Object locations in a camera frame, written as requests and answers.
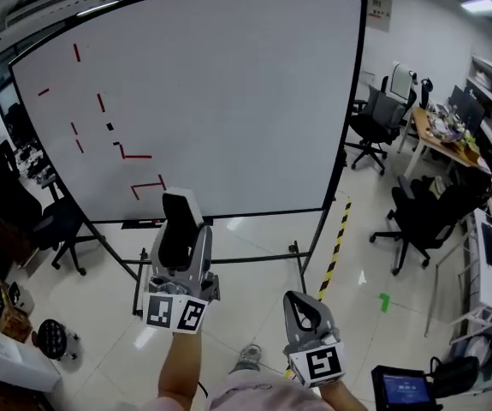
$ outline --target white tiled floor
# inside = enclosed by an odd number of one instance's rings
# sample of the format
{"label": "white tiled floor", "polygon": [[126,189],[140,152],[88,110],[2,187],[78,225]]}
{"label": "white tiled floor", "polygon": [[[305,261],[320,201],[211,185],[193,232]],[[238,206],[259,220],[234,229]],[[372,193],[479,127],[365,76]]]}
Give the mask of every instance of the white tiled floor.
{"label": "white tiled floor", "polygon": [[[353,131],[348,140],[357,140]],[[423,270],[420,255],[412,249],[403,271],[392,277],[397,245],[388,239],[370,244],[370,232],[385,230],[385,219],[393,208],[391,188],[395,177],[405,171],[412,152],[406,145],[395,153],[391,147],[387,173],[378,175],[369,159],[354,171],[345,168],[327,223],[305,275],[308,291],[315,294],[329,264],[347,198],[353,199],[341,254],[324,302],[331,308],[347,346],[345,382],[369,410],[375,409],[370,371],[378,365],[429,369],[431,356],[441,357],[448,349],[448,331],[424,338],[424,324],[430,301],[433,267]],[[358,152],[347,148],[349,163]],[[420,161],[413,176],[435,175],[445,164]],[[50,196],[41,197],[49,203]],[[259,256],[285,253],[297,240],[307,248],[317,224],[317,214],[218,220],[214,226],[214,258]],[[155,230],[119,230],[115,225],[99,226],[115,250],[127,259],[138,259],[147,251]],[[460,237],[457,229],[448,243],[432,251],[435,263]],[[31,291],[36,307],[31,316],[38,326],[47,318],[62,321],[80,337],[80,360],[56,363],[62,381],[49,399],[57,410],[126,411],[157,394],[157,379],[171,336],[146,329],[132,316],[134,282],[96,242],[80,245],[79,260],[87,269],[85,277],[72,267],[70,257],[62,259],[62,269],[50,266],[55,253],[41,253],[26,270],[13,270],[10,280],[18,280]],[[433,319],[436,330],[442,321],[459,310],[456,286],[451,283],[462,266],[461,253],[442,268]],[[255,342],[264,349],[266,370],[283,372],[282,355],[286,342],[282,296],[299,289],[296,264],[280,260],[250,264],[214,265],[219,275],[222,301],[214,302],[206,314],[203,332],[201,381],[209,389],[224,379],[234,366],[240,349]],[[390,307],[381,312],[381,293],[390,296]],[[201,391],[194,402],[201,409]],[[476,397],[455,397],[444,401],[446,409],[492,409],[492,392]]]}

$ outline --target cable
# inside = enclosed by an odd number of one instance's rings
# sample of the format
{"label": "cable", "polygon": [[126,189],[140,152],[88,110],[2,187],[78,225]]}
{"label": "cable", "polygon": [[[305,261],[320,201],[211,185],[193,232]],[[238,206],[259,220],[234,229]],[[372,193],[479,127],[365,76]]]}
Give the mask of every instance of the cable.
{"label": "cable", "polygon": [[199,387],[202,389],[202,391],[204,392],[205,396],[207,397],[207,396],[208,396],[208,392],[207,392],[207,390],[204,388],[204,386],[202,385],[202,383],[201,383],[201,382],[198,382],[198,385],[199,385]]}

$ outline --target cardboard box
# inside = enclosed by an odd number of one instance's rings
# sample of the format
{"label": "cardboard box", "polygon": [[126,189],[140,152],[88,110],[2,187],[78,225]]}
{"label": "cardboard box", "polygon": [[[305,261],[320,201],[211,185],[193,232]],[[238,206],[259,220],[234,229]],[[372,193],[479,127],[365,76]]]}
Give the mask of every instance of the cardboard box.
{"label": "cardboard box", "polygon": [[3,284],[4,309],[0,316],[0,333],[23,343],[33,330],[31,321],[22,311],[16,309],[8,297],[8,285]]}

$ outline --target computer monitor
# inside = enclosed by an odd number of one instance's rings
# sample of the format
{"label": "computer monitor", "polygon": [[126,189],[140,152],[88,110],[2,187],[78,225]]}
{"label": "computer monitor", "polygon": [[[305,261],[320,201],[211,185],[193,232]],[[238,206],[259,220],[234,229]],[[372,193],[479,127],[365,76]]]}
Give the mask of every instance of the computer monitor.
{"label": "computer monitor", "polygon": [[465,97],[465,92],[463,92],[457,86],[454,86],[453,94],[451,95],[451,98],[449,98],[449,106],[456,106],[457,116],[462,119],[462,116],[467,110],[467,99]]}
{"label": "computer monitor", "polygon": [[466,110],[464,116],[461,117],[462,121],[466,124],[466,128],[475,135],[479,130],[479,126],[482,123],[483,117],[485,116],[485,110],[470,94],[465,95],[468,97]]}
{"label": "computer monitor", "polygon": [[449,98],[449,106],[457,107],[457,116],[474,135],[483,120],[485,110],[470,94],[454,86],[453,94]]}

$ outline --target person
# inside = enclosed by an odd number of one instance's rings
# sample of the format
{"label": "person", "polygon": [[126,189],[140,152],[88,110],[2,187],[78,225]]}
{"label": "person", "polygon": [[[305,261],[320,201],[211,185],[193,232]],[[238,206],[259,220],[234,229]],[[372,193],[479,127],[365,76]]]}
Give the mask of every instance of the person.
{"label": "person", "polygon": [[[158,380],[158,397],[142,411],[188,411],[198,388],[202,332],[175,333]],[[322,385],[320,396],[299,382],[261,373],[261,349],[250,344],[225,382],[208,395],[210,411],[366,411],[341,382]]]}

